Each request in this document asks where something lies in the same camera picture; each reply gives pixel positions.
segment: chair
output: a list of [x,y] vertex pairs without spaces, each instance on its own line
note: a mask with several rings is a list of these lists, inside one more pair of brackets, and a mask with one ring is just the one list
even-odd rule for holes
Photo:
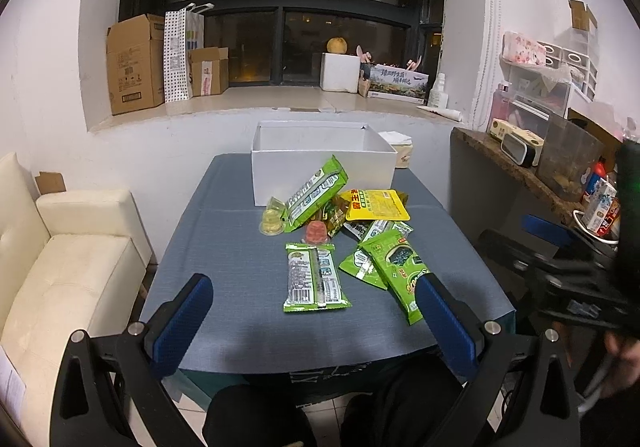
[[69,191],[34,203],[15,153],[0,159],[0,345],[26,384],[20,427],[49,446],[69,334],[119,334],[151,249],[129,191]]

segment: blue tablecloth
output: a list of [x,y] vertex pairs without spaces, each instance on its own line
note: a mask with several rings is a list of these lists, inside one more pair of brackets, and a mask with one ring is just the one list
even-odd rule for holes
[[[409,240],[450,292],[479,319],[512,316],[513,307],[494,276],[446,210],[407,169],[396,170],[393,188],[409,194]],[[340,272],[353,307],[286,314],[286,242],[303,231],[263,236],[262,207],[254,206],[251,157],[216,156],[167,247],[142,312],[147,320],[172,299],[194,272],[213,281],[213,306],[181,369],[204,373],[290,373],[391,359],[432,347],[424,321],[412,326],[390,292]],[[334,238],[339,264],[356,241]]]

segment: screw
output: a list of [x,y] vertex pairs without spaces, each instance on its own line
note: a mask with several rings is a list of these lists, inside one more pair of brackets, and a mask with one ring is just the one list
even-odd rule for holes
[[500,324],[496,321],[487,321],[484,323],[484,329],[487,333],[491,333],[492,335],[497,335],[502,331]]
[[84,332],[82,330],[76,330],[71,334],[71,342],[78,343],[84,339]]
[[548,338],[548,340],[550,340],[551,342],[557,342],[560,338],[560,335],[558,335],[558,332],[556,330],[552,330],[551,328],[549,328],[545,331],[545,337]]
[[129,335],[133,335],[134,337],[136,335],[140,335],[144,330],[145,325],[142,322],[133,322],[127,328],[127,332],[129,332]]

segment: white paper bag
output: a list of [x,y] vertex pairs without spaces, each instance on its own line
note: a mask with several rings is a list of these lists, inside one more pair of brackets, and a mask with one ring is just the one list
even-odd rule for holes
[[211,3],[194,3],[164,16],[164,101],[175,102],[193,96],[189,80],[187,51],[204,46],[204,16]]

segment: yellow snack package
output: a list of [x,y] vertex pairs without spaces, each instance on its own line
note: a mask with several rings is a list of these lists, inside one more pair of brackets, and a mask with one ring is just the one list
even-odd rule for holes
[[347,221],[408,221],[409,219],[409,213],[394,190],[361,191],[353,189],[351,191],[351,205],[347,212]]

